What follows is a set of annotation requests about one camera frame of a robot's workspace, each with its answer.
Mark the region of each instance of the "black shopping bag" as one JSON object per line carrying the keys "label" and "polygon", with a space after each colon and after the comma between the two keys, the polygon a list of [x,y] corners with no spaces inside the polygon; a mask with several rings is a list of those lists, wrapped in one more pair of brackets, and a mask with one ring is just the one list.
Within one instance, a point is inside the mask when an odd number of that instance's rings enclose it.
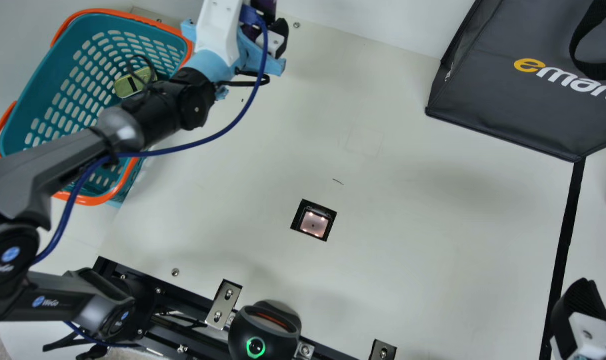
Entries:
{"label": "black shopping bag", "polygon": [[477,0],[429,116],[578,162],[606,147],[606,0]]}

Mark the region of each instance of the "emart logo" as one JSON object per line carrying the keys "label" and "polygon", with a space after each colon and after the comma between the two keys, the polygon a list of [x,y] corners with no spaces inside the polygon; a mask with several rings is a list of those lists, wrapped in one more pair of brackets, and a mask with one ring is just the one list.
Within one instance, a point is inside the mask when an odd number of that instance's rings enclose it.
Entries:
{"label": "emart logo", "polygon": [[560,68],[547,67],[542,61],[535,59],[520,59],[514,62],[514,68],[523,73],[536,73],[541,79],[547,78],[548,82],[555,83],[561,78],[562,87],[570,87],[573,91],[589,93],[591,96],[605,96],[606,100],[606,85],[602,85],[600,82],[591,79],[579,79],[577,75],[573,73],[563,71]]}

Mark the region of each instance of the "blue cable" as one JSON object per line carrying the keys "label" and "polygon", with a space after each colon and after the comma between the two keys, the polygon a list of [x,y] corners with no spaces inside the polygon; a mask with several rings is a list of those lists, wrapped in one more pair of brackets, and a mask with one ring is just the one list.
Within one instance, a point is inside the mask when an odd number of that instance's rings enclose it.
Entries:
{"label": "blue cable", "polygon": [[72,324],[69,321],[63,321],[65,325],[69,326],[77,335],[80,335],[83,339],[91,342],[93,344],[97,344],[98,346],[104,347],[137,347],[136,344],[109,344],[107,342],[102,342],[101,340],[96,340],[91,337],[88,337],[86,333],[80,330],[76,325]]}
{"label": "blue cable", "polygon": [[[259,26],[261,27],[262,34],[263,34],[263,48],[262,48],[262,55],[261,55],[261,65],[259,66],[258,75],[256,77],[256,83],[254,84],[252,93],[248,97],[247,102],[245,103],[245,106],[243,107],[243,109],[241,109],[241,112],[239,112],[238,116],[236,116],[234,121],[232,121],[229,125],[227,125],[227,127],[220,130],[216,134],[213,134],[209,137],[205,137],[204,139],[200,139],[198,141],[194,141],[192,143],[187,143],[187,144],[179,145],[179,146],[175,146],[175,147],[164,148],[162,150],[156,150],[156,151],[121,152],[121,153],[117,154],[117,157],[119,157],[119,158],[149,158],[149,157],[160,157],[161,155],[177,153],[179,151],[189,150],[189,149],[195,148],[197,146],[201,146],[201,145],[207,144],[209,142],[215,141],[216,139],[218,139],[219,137],[222,137],[223,135],[227,134],[231,129],[233,129],[234,126],[236,126],[241,121],[241,119],[243,119],[243,116],[245,116],[248,109],[252,105],[252,103],[254,101],[254,97],[256,96],[256,93],[259,91],[259,87],[261,86],[261,79],[265,72],[265,64],[267,62],[267,54],[268,54],[268,35],[267,35],[268,30],[267,30],[267,26],[265,25],[265,22],[261,18],[259,18]],[[54,249],[60,242],[60,239],[63,237],[63,233],[65,232],[65,228],[67,227],[69,218],[72,215],[72,209],[74,208],[74,202],[76,202],[76,198],[81,193],[81,188],[83,187],[83,184],[85,184],[85,182],[87,182],[90,175],[92,175],[92,173],[94,173],[94,171],[96,171],[96,169],[99,168],[99,166],[105,164],[108,161],[109,161],[109,157],[107,157],[107,156],[102,157],[101,159],[99,159],[96,162],[94,162],[93,164],[91,164],[87,168],[85,173],[83,173],[83,175],[78,179],[78,181],[76,182],[76,184],[74,186],[74,189],[72,189],[72,192],[70,193],[69,198],[67,199],[67,203],[65,204],[65,209],[63,210],[63,215],[61,216],[61,220],[58,223],[56,232],[54,233],[49,244],[47,244],[47,247],[36,256],[36,258],[34,259],[34,262],[32,263],[33,265],[38,264],[39,262],[42,262],[42,260],[44,260],[47,256],[49,256],[49,254],[51,254],[52,251],[54,251]]]}

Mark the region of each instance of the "green led light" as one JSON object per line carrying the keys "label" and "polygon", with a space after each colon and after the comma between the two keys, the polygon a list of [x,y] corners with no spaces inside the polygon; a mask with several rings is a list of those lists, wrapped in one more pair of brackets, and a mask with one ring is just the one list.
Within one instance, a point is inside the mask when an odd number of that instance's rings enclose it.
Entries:
{"label": "green led light", "polygon": [[[252,353],[252,351],[250,350],[250,345],[252,344],[252,342],[254,340],[258,340],[261,342],[261,352],[260,353]],[[251,339],[247,340],[247,344],[245,344],[245,348],[247,350],[247,356],[256,360],[257,358],[260,358],[261,356],[263,356],[263,354],[265,353],[265,342],[262,341],[262,339],[260,337],[252,337]]]}

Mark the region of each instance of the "small object in basket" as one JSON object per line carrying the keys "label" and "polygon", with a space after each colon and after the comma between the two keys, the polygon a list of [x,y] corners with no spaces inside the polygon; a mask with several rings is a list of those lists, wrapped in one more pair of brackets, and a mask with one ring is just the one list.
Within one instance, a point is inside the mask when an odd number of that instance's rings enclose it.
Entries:
{"label": "small object in basket", "polygon": [[[134,71],[134,74],[146,83],[156,81],[156,79],[152,79],[150,81],[150,77],[152,77],[152,70],[147,66]],[[144,88],[145,84],[141,84],[140,81],[134,79],[134,77],[129,74],[123,75],[114,81],[114,92],[116,96],[121,99],[129,98],[129,96],[138,94],[139,92],[143,91]]]}

